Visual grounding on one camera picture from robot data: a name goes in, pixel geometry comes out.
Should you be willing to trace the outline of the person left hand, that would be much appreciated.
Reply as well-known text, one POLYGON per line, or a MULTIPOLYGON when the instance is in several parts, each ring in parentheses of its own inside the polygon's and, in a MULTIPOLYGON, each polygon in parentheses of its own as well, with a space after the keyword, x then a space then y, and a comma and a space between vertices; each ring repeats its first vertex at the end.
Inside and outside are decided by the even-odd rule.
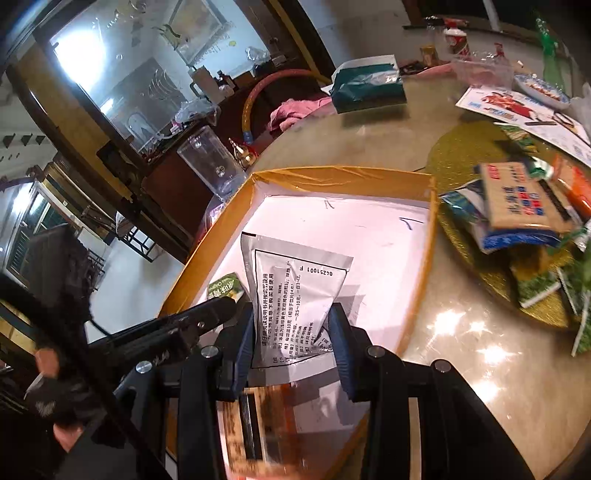
POLYGON ((70 452, 84 432, 71 399, 71 387, 59 380, 58 354, 40 348, 35 354, 38 375, 25 393, 26 405, 42 420, 52 423, 53 435, 63 450, 70 452))

